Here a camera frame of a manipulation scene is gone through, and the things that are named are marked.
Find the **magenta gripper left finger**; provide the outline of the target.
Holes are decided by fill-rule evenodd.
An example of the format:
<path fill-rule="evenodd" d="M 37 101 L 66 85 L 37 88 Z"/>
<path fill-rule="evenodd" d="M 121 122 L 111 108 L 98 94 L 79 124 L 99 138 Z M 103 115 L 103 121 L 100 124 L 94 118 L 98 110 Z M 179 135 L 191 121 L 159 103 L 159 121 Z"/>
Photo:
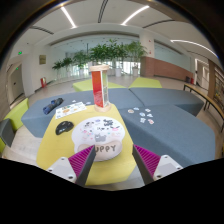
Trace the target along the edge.
<path fill-rule="evenodd" d="M 89 146 L 71 157 L 61 157 L 47 171 L 84 187 L 96 156 L 95 146 Z"/>

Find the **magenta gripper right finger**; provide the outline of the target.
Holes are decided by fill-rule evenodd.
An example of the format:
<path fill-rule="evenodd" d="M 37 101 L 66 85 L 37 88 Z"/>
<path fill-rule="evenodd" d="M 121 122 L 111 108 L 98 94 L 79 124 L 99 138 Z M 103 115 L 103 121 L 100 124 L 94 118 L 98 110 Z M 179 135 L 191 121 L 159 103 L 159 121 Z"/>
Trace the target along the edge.
<path fill-rule="evenodd" d="M 133 145 L 132 155 L 145 185 L 182 169 L 169 155 L 159 156 L 138 145 Z"/>

